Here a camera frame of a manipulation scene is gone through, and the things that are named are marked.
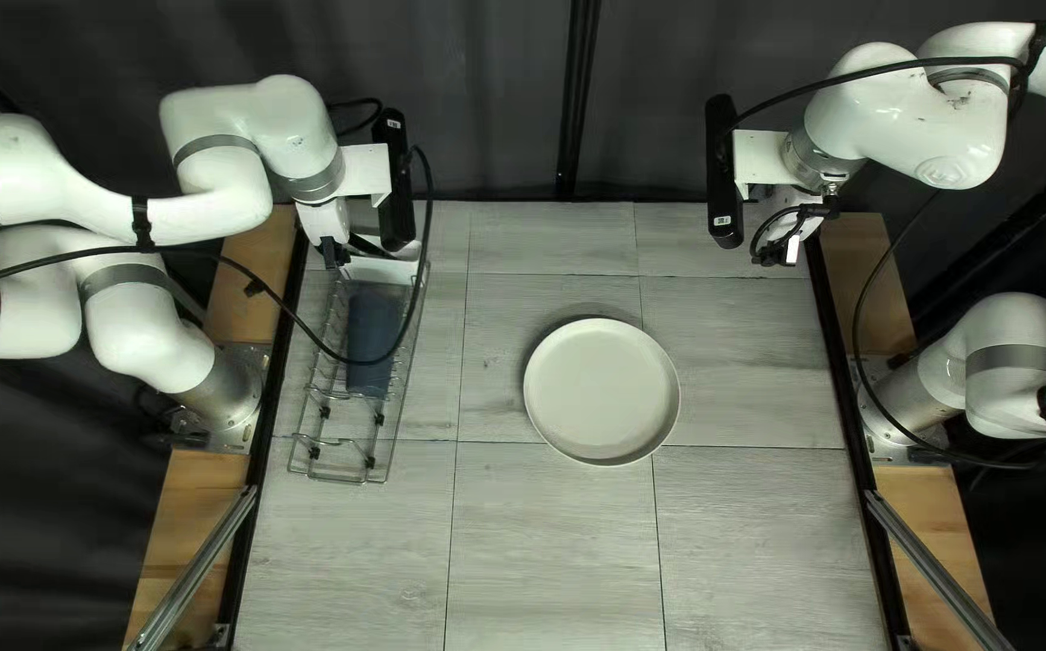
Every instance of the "tile floor surface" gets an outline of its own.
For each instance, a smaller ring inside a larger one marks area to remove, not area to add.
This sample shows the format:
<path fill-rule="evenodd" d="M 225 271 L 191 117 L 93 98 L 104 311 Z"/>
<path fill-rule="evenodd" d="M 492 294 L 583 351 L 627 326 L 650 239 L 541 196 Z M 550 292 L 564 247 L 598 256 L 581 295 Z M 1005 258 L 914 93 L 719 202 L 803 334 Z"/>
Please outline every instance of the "tile floor surface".
<path fill-rule="evenodd" d="M 235 647 L 884 649 L 808 272 L 720 249 L 702 215 L 439 203 L 386 484 L 286 472 L 295 335 Z M 679 423 L 637 464 L 575 465 L 526 419 L 526 352 L 582 314 L 642 327 L 679 369 Z"/>

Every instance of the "white plate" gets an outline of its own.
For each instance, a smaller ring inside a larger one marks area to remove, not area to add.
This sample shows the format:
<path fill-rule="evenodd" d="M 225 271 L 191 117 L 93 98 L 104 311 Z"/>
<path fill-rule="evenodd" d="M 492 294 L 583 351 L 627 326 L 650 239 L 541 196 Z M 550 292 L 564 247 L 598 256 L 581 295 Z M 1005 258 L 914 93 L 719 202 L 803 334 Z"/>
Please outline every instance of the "white plate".
<path fill-rule="evenodd" d="M 679 378 L 664 349 L 638 328 L 583 318 L 548 335 L 530 354 L 523 401 L 539 434 L 592 466 L 651 454 L 679 416 Z"/>

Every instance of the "dish rack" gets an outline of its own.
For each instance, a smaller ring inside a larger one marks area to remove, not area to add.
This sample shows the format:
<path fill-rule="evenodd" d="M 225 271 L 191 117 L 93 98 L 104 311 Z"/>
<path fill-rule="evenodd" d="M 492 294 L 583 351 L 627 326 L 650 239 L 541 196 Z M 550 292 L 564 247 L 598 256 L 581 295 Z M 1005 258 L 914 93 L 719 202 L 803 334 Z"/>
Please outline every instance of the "dish rack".
<path fill-rule="evenodd" d="M 406 318 L 412 296 L 411 284 L 356 279 L 347 271 L 331 269 L 331 285 L 326 296 L 321 340 L 334 351 L 348 351 L 346 324 L 350 298 L 357 292 L 378 292 L 400 305 L 400 326 Z M 422 304 L 427 294 L 429 264 L 424 265 L 417 306 L 400 347 L 394 352 L 389 374 L 380 373 L 372 384 L 348 386 L 348 365 L 331 358 L 315 347 L 305 383 L 305 401 L 301 406 L 298 429 L 293 436 L 288 469 L 319 481 L 386 481 L 394 454 L 397 422 L 402 401 L 411 376 L 414 343 L 422 318 Z"/>

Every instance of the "metal base plate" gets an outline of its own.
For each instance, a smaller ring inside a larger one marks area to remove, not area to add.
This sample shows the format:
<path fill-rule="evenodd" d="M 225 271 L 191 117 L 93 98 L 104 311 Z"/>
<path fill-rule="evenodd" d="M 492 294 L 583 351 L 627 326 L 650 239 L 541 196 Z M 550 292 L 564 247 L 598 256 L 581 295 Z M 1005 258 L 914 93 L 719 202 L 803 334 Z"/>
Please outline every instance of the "metal base plate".
<path fill-rule="evenodd" d="M 244 362 L 250 368 L 259 373 L 258 385 L 266 381 L 266 371 L 270 368 L 270 346 L 259 344 L 226 344 L 223 346 L 233 359 Z M 258 402 L 253 414 L 246 421 L 236 423 L 231 427 L 214 428 L 204 422 L 197 413 L 187 408 L 180 408 L 170 416 L 169 430 L 178 435 L 189 434 L 190 442 L 195 442 L 200 434 L 204 437 L 204 445 L 197 446 L 189 443 L 175 442 L 175 447 L 187 448 L 188 450 L 215 451 L 221 454 L 249 454 L 253 446 L 253 435 L 257 430 L 257 419 L 262 413 L 262 404 Z"/>

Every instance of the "plate rim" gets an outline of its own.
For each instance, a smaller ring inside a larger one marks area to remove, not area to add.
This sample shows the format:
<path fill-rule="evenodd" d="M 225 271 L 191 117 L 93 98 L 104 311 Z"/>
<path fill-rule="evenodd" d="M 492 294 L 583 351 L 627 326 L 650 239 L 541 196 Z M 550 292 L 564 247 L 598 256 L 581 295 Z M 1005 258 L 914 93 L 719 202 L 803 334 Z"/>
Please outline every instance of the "plate rim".
<path fill-rule="evenodd" d="M 666 360 L 667 362 L 666 368 L 670 371 L 670 376 L 675 381 L 675 387 L 676 387 L 676 404 L 674 408 L 674 413 L 673 417 L 670 418 L 670 424 L 664 428 L 662 433 L 657 434 L 653 439 L 649 439 L 647 445 L 645 446 L 645 450 L 644 448 L 640 448 L 637 451 L 633 451 L 631 454 L 605 457 L 605 458 L 588 458 L 583 456 L 575 456 L 569 451 L 566 451 L 559 445 L 556 445 L 549 436 L 547 436 L 547 434 L 544 434 L 544 431 L 535 422 L 535 417 L 531 416 L 530 413 L 530 401 L 527 400 L 526 386 L 527 386 L 527 378 L 530 377 L 530 369 L 533 366 L 535 356 L 540 350 L 543 350 L 544 344 L 546 344 L 548 340 L 553 338 L 556 335 L 556 333 L 562 333 L 567 329 L 583 328 L 585 327 L 585 324 L 591 322 L 597 322 L 598 324 L 606 324 L 608 328 L 620 326 L 621 329 L 624 329 L 624 331 L 632 331 L 638 333 L 647 343 L 655 346 L 655 349 L 658 350 L 659 353 L 661 353 L 661 358 L 663 360 Z M 667 355 L 667 351 L 664 350 L 662 345 L 660 345 L 660 342 L 658 342 L 652 335 L 649 335 L 649 333 L 645 333 L 642 328 L 633 326 L 629 323 L 627 320 L 623 320 L 621 318 L 609 318 L 608 316 L 598 316 L 598 315 L 584 316 L 583 318 L 573 318 L 567 320 L 566 322 L 563 322 L 552 331 L 547 332 L 544 335 L 543 339 L 541 339 L 539 343 L 536 344 L 530 350 L 530 355 L 527 356 L 526 367 L 523 371 L 523 385 L 520 388 L 522 388 L 523 392 L 523 407 L 526 410 L 527 421 L 530 421 L 530 426 L 535 429 L 536 432 L 539 433 L 539 436 L 543 437 L 544 442 L 548 446 L 550 446 L 554 451 L 558 451 L 561 455 L 570 458 L 574 463 L 583 464 L 584 466 L 591 466 L 594 468 L 618 468 L 622 466 L 630 466 L 631 464 L 635 464 L 640 459 L 650 456 L 655 451 L 659 450 L 662 444 L 666 442 L 667 436 L 670 436 L 670 434 L 675 431 L 676 425 L 679 423 L 679 414 L 682 409 L 682 403 L 684 402 L 684 392 L 682 391 L 682 387 L 680 386 L 679 382 L 679 369 L 676 368 L 675 360 L 670 358 L 669 355 Z"/>

